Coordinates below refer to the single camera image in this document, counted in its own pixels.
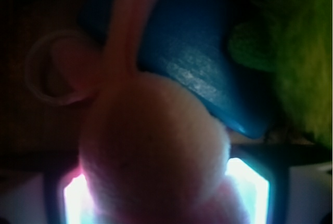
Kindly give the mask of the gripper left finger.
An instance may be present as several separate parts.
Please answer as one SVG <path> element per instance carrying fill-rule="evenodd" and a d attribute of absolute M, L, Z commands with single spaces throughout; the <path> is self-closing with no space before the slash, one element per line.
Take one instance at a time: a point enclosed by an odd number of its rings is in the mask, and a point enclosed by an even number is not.
<path fill-rule="evenodd" d="M 49 223 L 61 223 L 60 181 L 78 166 L 76 153 L 27 153 L 1 155 L 1 169 L 40 172 L 43 175 L 44 206 Z"/>

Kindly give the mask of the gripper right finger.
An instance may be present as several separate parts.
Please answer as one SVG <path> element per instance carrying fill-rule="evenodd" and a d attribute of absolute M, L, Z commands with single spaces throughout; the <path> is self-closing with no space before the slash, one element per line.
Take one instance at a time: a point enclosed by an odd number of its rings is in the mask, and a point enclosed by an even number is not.
<path fill-rule="evenodd" d="M 248 223 L 332 223 L 332 152 L 325 148 L 235 144 L 227 173 Z"/>

